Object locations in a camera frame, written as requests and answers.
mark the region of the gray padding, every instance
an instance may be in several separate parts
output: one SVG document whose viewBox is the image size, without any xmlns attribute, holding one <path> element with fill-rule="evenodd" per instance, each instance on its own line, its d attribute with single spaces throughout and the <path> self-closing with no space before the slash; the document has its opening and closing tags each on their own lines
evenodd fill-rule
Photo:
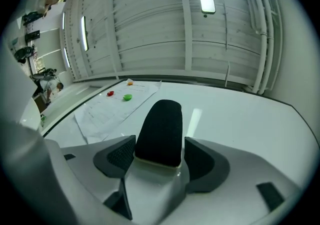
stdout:
<svg viewBox="0 0 320 225">
<path fill-rule="evenodd" d="M 80 153 L 88 153 L 85 156 L 89 157 L 92 155 L 93 157 L 96 150 L 106 148 L 109 145 L 119 142 L 123 138 L 126 137 L 62 149 L 55 141 L 49 139 L 45 140 L 54 173 L 78 219 L 77 225 L 132 224 L 129 220 L 118 215 L 103 204 L 103 201 L 107 197 L 118 190 L 121 182 L 120 179 L 106 177 L 95 168 L 92 158 L 90 162 L 75 162 L 80 156 Z M 67 153 L 73 153 L 76 158 L 66 161 L 64 155 Z"/>
<path fill-rule="evenodd" d="M 121 183 L 117 192 L 112 195 L 103 203 L 112 211 L 132 220 L 132 213 L 129 207 L 129 201 L 126 192 L 125 179 L 121 179 Z"/>
<path fill-rule="evenodd" d="M 131 135 L 96 153 L 93 163 L 109 178 L 124 178 L 134 160 L 135 145 L 136 136 Z"/>
<path fill-rule="evenodd" d="M 184 138 L 184 160 L 190 174 L 185 188 L 189 194 L 215 190 L 230 172 L 229 162 L 223 155 L 189 137 Z"/>
</svg>

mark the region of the pipe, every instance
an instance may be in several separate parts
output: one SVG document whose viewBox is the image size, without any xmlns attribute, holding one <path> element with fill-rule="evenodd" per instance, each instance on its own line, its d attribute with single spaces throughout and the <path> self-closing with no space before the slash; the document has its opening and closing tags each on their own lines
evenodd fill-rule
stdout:
<svg viewBox="0 0 320 225">
<path fill-rule="evenodd" d="M 254 9 L 252 7 L 252 3 L 251 0 L 247 0 L 248 1 L 248 6 L 249 6 L 249 13 L 250 13 L 250 20 L 251 20 L 251 28 L 253 28 L 255 31 L 257 30 L 256 28 L 256 21 L 254 18 Z"/>
<path fill-rule="evenodd" d="M 229 75 L 230 75 L 230 70 L 231 70 L 230 61 L 228 61 L 228 68 L 226 70 L 226 75 L 225 75 L 225 80 L 224 80 L 224 87 L 227 87 L 228 78 L 229 78 Z"/>
<path fill-rule="evenodd" d="M 281 63 L 281 57 L 282 57 L 282 51 L 283 51 L 283 28 L 282 28 L 282 17 L 281 17 L 281 10 L 280 10 L 280 6 L 278 3 L 278 0 L 274 0 L 275 1 L 275 5 L 276 5 L 276 10 L 277 10 L 277 15 L 278 15 L 278 19 L 279 19 L 279 55 L 278 55 L 278 62 L 276 65 L 276 69 L 275 69 L 275 74 L 273 77 L 273 81 L 270 87 L 270 91 L 272 91 L 272 89 L 274 88 L 277 76 L 278 76 L 278 72 L 279 72 L 279 68 L 280 68 L 280 63 Z"/>
<path fill-rule="evenodd" d="M 259 17 L 257 13 L 257 4 L 255 0 L 247 0 L 248 1 L 248 6 L 249 6 L 249 12 L 250 12 L 250 19 L 251 19 L 251 27 L 257 31 L 260 26 L 258 23 Z"/>
<path fill-rule="evenodd" d="M 269 76 L 270 76 L 270 71 L 271 71 L 271 66 L 272 66 L 272 61 L 274 57 L 274 24 L 273 24 L 273 18 L 272 18 L 272 13 L 271 13 L 271 5 L 269 0 L 263 0 L 264 2 L 264 7 L 265 7 L 265 12 L 266 12 L 266 18 L 268 22 L 268 54 L 266 57 L 266 65 L 262 77 L 262 83 L 261 87 L 258 91 L 259 95 L 262 95 L 265 92 Z"/>
<path fill-rule="evenodd" d="M 260 62 L 259 62 L 259 68 L 258 72 L 256 74 L 256 79 L 254 82 L 254 86 L 252 89 L 252 92 L 256 94 L 258 92 L 262 76 L 264 74 L 265 69 L 265 63 L 266 63 L 266 56 L 267 56 L 267 23 L 265 18 L 265 10 L 262 3 L 262 0 L 256 0 L 258 11 L 259 11 L 259 17 L 261 21 L 261 52 L 260 52 Z"/>
<path fill-rule="evenodd" d="M 185 35 L 185 64 L 186 71 L 192 70 L 193 56 L 193 30 L 190 0 L 182 0 L 182 9 L 184 17 L 184 35 Z"/>
</svg>

